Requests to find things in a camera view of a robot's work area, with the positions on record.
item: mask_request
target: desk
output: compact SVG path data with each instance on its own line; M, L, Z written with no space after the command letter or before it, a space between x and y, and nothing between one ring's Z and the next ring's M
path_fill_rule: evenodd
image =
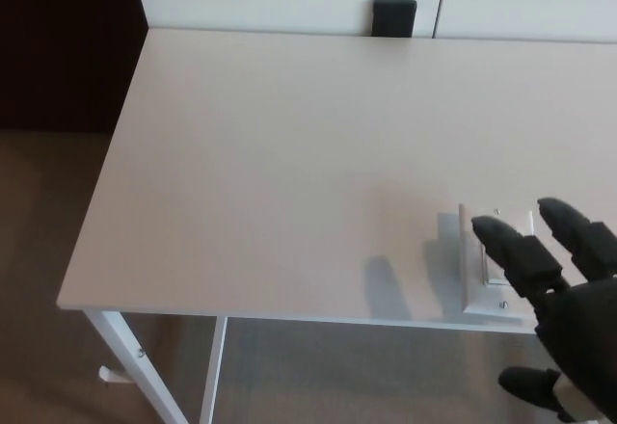
M531 332L462 313L458 204L617 223L616 68L610 45L151 29L58 303L167 423L122 311L218 317L203 423L228 317Z

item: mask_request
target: robotic hand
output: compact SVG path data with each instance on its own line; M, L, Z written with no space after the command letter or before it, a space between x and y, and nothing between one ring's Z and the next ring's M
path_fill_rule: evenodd
M562 200L538 203L552 236L588 282L570 286L536 236L522 236L494 217L471 220L486 254L533 305L536 333L562 371L507 368L499 383L563 422L604 415L617 423L617 237Z

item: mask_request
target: desk foot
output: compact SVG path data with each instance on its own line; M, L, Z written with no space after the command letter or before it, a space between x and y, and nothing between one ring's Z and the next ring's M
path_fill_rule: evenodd
M214 414L214 402L216 401L216 389L219 384L219 372L223 359L223 347L225 344L225 332L228 328L227 316L216 317L216 328L210 350L210 362L208 363L208 375L205 380L205 392L201 405L200 424L212 424Z
M98 377L108 384L135 384L126 371L114 371L107 366L101 366L98 370Z
M101 337L126 369L126 375L146 395L165 424L188 424L172 394L154 369L133 331L117 311L85 310Z

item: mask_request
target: dark wall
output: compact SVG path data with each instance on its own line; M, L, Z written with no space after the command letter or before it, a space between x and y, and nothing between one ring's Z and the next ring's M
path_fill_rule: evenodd
M146 38L141 0L0 0L0 128L112 132Z

